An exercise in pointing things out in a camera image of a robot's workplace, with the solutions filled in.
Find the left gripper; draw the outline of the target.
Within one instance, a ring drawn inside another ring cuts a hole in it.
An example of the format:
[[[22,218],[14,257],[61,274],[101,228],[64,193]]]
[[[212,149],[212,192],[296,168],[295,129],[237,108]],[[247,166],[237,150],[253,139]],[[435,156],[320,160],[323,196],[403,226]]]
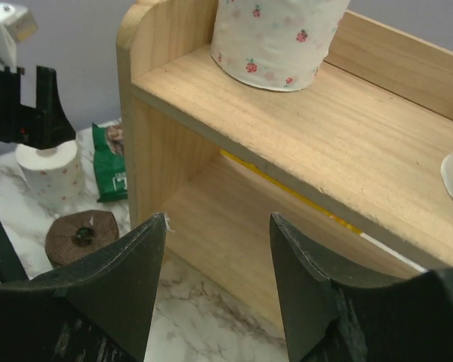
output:
[[[75,129],[61,105],[57,72],[46,66],[36,67],[35,107],[20,102],[24,72],[20,66],[15,72],[10,66],[0,68],[0,142],[52,149],[75,140]]]

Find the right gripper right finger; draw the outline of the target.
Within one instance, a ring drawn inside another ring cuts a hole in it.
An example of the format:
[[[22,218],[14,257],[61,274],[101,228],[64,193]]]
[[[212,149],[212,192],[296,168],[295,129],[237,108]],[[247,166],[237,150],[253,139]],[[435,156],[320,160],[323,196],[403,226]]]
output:
[[[453,268],[382,274],[279,213],[270,248],[289,360],[453,361]]]

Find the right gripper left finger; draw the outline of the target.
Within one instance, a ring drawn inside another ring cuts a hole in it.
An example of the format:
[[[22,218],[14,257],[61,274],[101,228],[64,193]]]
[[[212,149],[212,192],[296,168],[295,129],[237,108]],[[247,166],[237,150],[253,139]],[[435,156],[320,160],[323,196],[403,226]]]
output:
[[[0,361],[142,361],[166,231],[156,213],[80,260],[0,284]]]

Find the green brown roll front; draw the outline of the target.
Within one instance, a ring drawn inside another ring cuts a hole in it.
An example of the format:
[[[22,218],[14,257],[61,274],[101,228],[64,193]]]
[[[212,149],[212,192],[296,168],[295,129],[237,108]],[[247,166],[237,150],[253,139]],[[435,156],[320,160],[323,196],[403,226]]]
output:
[[[112,212],[87,210],[62,216],[51,224],[45,237],[45,253],[52,266],[69,265],[119,238]]]

